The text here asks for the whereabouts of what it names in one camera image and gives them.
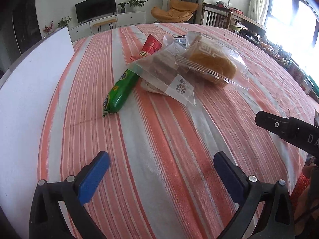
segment wooden bench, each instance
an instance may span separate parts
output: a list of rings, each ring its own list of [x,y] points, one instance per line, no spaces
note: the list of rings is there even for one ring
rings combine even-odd
[[[95,23],[92,26],[93,27],[98,27],[98,33],[100,33],[101,32],[101,26],[108,24],[110,26],[110,29],[113,29],[113,23],[115,23],[115,22],[117,22],[116,18],[114,18],[112,20],[100,22],[100,23]]]

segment window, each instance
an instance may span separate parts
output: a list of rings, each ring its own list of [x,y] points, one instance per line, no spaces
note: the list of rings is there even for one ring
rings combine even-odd
[[[269,0],[265,27],[271,42],[282,45],[304,70],[312,72],[319,23],[303,0]]]

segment blue gripper pad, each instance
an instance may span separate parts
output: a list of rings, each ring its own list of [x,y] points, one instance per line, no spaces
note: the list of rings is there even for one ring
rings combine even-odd
[[[78,199],[82,206],[91,200],[104,174],[110,167],[108,153],[100,151],[88,167],[90,167],[89,171],[78,189]]]
[[[232,201],[243,205],[248,191],[247,176],[234,165],[224,152],[218,152],[214,156],[214,168],[225,185]]]

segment plastic bag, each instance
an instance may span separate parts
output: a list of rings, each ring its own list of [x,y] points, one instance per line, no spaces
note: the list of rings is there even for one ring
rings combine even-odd
[[[173,38],[164,43],[167,44],[166,47],[130,63],[128,69],[180,103],[196,105],[194,85],[189,82],[194,74],[189,76],[185,68],[179,68],[175,63],[176,55],[185,52],[185,49]]]
[[[161,90],[157,89],[154,85],[151,85],[149,82],[145,81],[144,79],[141,81],[141,88],[145,91],[152,92],[152,93],[159,93],[162,95],[167,95],[166,93],[162,92]]]
[[[178,66],[225,89],[249,90],[247,66],[230,44],[214,36],[189,32],[186,45],[186,51],[176,57]]]

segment tv stand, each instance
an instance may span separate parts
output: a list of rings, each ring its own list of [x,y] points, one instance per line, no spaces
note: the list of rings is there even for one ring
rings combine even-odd
[[[145,11],[128,12],[128,13],[121,13],[116,15],[102,16],[100,18],[94,18],[93,20],[82,22],[78,26],[69,29],[71,41],[73,42],[73,41],[82,39],[86,36],[90,36],[92,34],[98,33],[99,29],[97,27],[97,23],[105,22],[108,20],[114,20],[114,19],[116,19],[116,22],[113,25],[114,28],[144,24]],[[100,31],[102,32],[109,29],[111,28],[108,25],[103,25],[101,26]]]
[[[88,22],[90,22],[92,19],[89,19],[89,20],[86,20],[86,21],[83,21],[83,22],[81,22],[80,23],[80,25],[82,25],[82,24],[84,24],[84,23],[88,23]]]

